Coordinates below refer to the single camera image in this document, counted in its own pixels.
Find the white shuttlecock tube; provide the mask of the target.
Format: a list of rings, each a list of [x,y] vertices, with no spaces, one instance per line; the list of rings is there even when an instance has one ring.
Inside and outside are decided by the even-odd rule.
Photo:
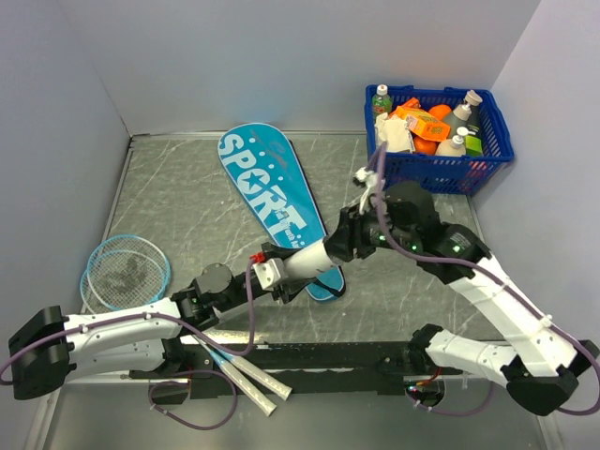
[[[311,279],[340,266],[340,261],[331,257],[325,248],[324,240],[299,249],[283,261],[288,279]]]

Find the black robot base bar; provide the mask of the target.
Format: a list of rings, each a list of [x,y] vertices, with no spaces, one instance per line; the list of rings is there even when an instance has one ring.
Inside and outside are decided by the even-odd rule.
[[[182,344],[182,364],[150,372],[131,370],[130,379],[157,383],[165,375],[188,369],[218,369],[200,344]],[[255,345],[246,359],[288,385],[292,394],[375,392],[401,396],[404,382],[434,375],[438,369],[417,356],[406,341],[293,342]],[[227,382],[211,374],[191,376],[191,399],[230,396]]]

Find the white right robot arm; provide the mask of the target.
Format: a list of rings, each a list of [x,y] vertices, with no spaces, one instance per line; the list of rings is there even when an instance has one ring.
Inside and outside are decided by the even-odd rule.
[[[365,198],[342,209],[337,229],[317,248],[334,267],[390,248],[470,302],[502,336],[494,346],[427,324],[413,333],[409,360],[420,373],[436,367],[478,375],[505,388],[530,413],[579,416],[565,404],[587,369],[599,369],[598,348],[578,341],[544,314],[503,271],[491,250],[470,229],[440,219],[429,192],[414,182],[387,190],[374,182]]]

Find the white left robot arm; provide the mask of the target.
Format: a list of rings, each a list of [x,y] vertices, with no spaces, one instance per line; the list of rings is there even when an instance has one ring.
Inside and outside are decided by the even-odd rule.
[[[204,332],[220,314],[247,306],[266,294],[290,301],[332,267],[316,242],[302,249],[263,245],[251,256],[244,273],[236,276],[220,263],[207,266],[190,286],[141,307],[121,311],[65,315],[60,307],[40,310],[8,343],[9,359],[1,366],[11,373],[1,383],[17,400],[40,398],[72,379],[88,375],[139,370],[166,377],[180,373],[186,355],[182,336],[194,336],[230,355],[245,356],[254,336],[241,350],[217,343]]]

